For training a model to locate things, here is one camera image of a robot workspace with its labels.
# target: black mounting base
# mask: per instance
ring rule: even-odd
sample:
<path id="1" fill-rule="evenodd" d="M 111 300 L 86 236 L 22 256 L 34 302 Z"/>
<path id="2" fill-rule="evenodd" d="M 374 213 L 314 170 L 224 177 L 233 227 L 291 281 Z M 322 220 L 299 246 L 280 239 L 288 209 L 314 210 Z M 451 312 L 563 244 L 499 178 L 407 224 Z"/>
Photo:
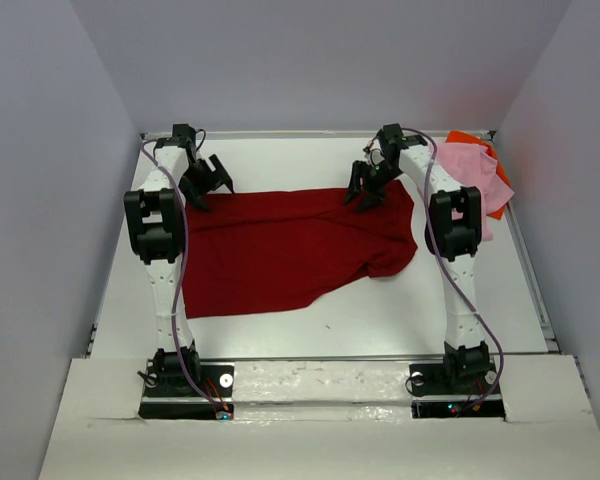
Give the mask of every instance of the black mounting base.
<path id="1" fill-rule="evenodd" d="M 409 365 L 406 386 L 409 393 L 414 397 L 468 395 L 477 394 L 480 387 L 484 390 L 489 388 L 495 378 L 495 365 L 489 358 L 489 348 L 484 341 L 477 347 L 462 346 L 458 349 L 445 342 L 444 350 L 442 363 Z"/>
<path id="2" fill-rule="evenodd" d="M 152 362 L 147 365 L 147 372 L 152 371 Z M 226 403 L 229 412 L 233 413 L 233 383 L 227 385 L 221 377 L 229 375 L 233 379 L 234 366 L 226 363 L 202 363 L 200 365 L 200 380 L 196 385 L 203 392 L 207 392 L 208 380 L 217 389 L 217 393 L 210 390 L 212 397 L 220 404 L 217 398 L 219 394 Z M 138 414 L 145 419 L 194 419 L 194 420 L 217 420 L 216 410 L 221 410 L 200 397 L 189 384 L 184 376 L 177 385 L 145 382 L 142 392 L 142 402 Z"/>
<path id="3" fill-rule="evenodd" d="M 418 418 L 505 418 L 504 403 L 502 400 L 485 400 L 480 404 L 480 408 L 461 410 L 462 405 L 457 403 L 449 403 L 447 401 L 426 401 L 416 400 L 411 403 L 411 414 L 413 419 Z"/>
<path id="4" fill-rule="evenodd" d="M 409 381 L 407 390 L 414 397 L 426 397 L 429 395 L 469 395 L 470 393 L 478 398 L 480 390 L 478 381 L 484 390 L 491 386 L 491 381 L 495 375 L 495 365 L 491 364 L 491 370 L 484 375 L 479 376 L 471 384 L 449 382 L 445 367 L 442 363 L 412 363 L 409 365 Z M 500 386 L 497 386 L 493 394 L 500 393 Z"/>

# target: purple cable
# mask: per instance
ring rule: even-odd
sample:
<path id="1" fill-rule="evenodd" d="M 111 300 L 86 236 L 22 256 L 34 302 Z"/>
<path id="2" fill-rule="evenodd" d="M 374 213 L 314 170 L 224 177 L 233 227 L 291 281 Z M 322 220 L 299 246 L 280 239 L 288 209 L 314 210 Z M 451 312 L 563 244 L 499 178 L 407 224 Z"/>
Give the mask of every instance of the purple cable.
<path id="1" fill-rule="evenodd" d="M 153 163 L 158 170 L 164 173 L 165 177 L 169 180 L 169 183 L 173 187 L 173 190 L 176 194 L 176 198 L 178 199 L 178 205 L 180 206 L 180 211 L 182 212 L 182 223 L 184 226 L 184 252 L 182 252 L 182 265 L 180 266 L 180 276 L 178 277 L 178 283 L 176 284 L 176 294 L 173 297 L 173 305 L 171 306 L 171 331 L 173 333 L 173 343 L 176 346 L 176 354 L 178 355 L 178 361 L 180 362 L 180 368 L 182 369 L 182 374 L 184 378 L 187 379 L 189 386 L 193 388 L 193 390 L 200 395 L 205 400 L 209 401 L 209 403 L 214 404 L 215 401 L 206 395 L 200 388 L 196 385 L 196 382 L 193 381 L 191 375 L 189 374 L 189 370 L 187 369 L 187 365 L 184 363 L 184 357 L 182 356 L 182 352 L 180 351 L 180 340 L 178 340 L 178 325 L 176 324 L 176 315 L 178 310 L 178 297 L 180 296 L 180 290 L 182 289 L 182 282 L 184 282 L 184 272 L 187 269 L 187 259 L 189 254 L 189 222 L 187 221 L 187 214 L 184 209 L 184 202 L 182 198 L 180 198 L 180 189 L 178 188 L 178 184 L 173 179 L 173 176 L 169 173 L 169 171 L 164 168 L 162 165 L 158 164 L 155 156 L 147 152 L 146 146 L 150 143 L 155 143 L 156 140 L 148 140 L 142 143 L 142 153 L 144 153 L 151 163 Z"/>
<path id="2" fill-rule="evenodd" d="M 424 210 L 425 210 L 425 213 L 427 216 L 427 229 L 429 230 L 429 236 L 433 240 L 435 238 L 435 235 L 433 234 L 433 225 L 431 224 L 431 216 L 429 215 L 429 208 L 428 208 L 428 206 L 429 206 L 429 180 L 431 179 L 431 171 L 433 170 L 433 165 L 436 162 L 436 154 L 438 153 L 438 145 L 436 144 L 435 140 L 433 140 L 433 138 L 431 138 L 426 133 L 421 132 L 420 130 L 416 130 L 415 128 L 404 128 L 404 127 L 402 128 L 402 130 L 406 130 L 408 132 L 412 132 L 417 135 L 422 135 L 424 138 L 426 138 L 429 141 L 429 143 L 433 147 L 433 152 L 431 153 L 431 160 L 429 161 L 429 165 L 427 166 L 427 173 L 425 174 L 425 177 L 424 177 L 424 194 L 423 194 L 424 195 L 424 204 L 425 204 Z M 469 307 L 469 310 L 471 310 L 471 313 L 473 313 L 475 315 L 475 317 L 478 320 L 478 322 L 480 323 L 480 325 L 482 325 L 482 328 L 484 329 L 484 331 L 487 332 L 487 334 L 491 337 L 491 340 L 493 340 L 493 343 L 495 344 L 496 349 L 498 350 L 498 357 L 500 358 L 500 365 L 498 366 L 498 371 L 496 373 L 495 380 L 493 381 L 491 386 L 487 389 L 487 391 L 484 392 L 484 394 L 482 394 L 482 396 L 480 398 L 471 402 L 469 405 L 467 405 L 463 409 L 463 411 L 467 411 L 467 410 L 471 410 L 476 405 L 479 405 L 480 403 L 482 403 L 489 395 L 491 395 L 494 392 L 494 390 L 500 383 L 500 377 L 502 376 L 502 370 L 504 368 L 504 351 L 502 350 L 502 345 L 500 345 L 500 342 L 498 341 L 496 336 L 493 334 L 493 332 L 487 325 L 487 322 L 485 322 L 484 318 L 482 318 L 482 315 L 480 315 L 480 313 L 478 312 L 478 309 L 473 305 L 473 303 L 471 302 L 469 297 L 467 297 L 465 295 L 465 293 L 462 291 L 460 286 L 453 280 L 453 277 L 451 276 L 451 274 L 447 270 L 447 267 L 444 265 L 444 263 L 442 261 L 442 255 L 440 254 L 440 249 L 438 248 L 437 243 L 432 241 L 431 245 L 433 246 L 433 252 L 435 254 L 435 257 L 438 262 L 438 266 L 440 267 L 440 270 L 442 270 L 442 273 L 447 278 L 449 283 L 453 286 L 455 291 L 458 292 L 458 295 L 460 295 L 460 298 L 462 298 L 462 300 L 467 305 L 467 307 Z"/>

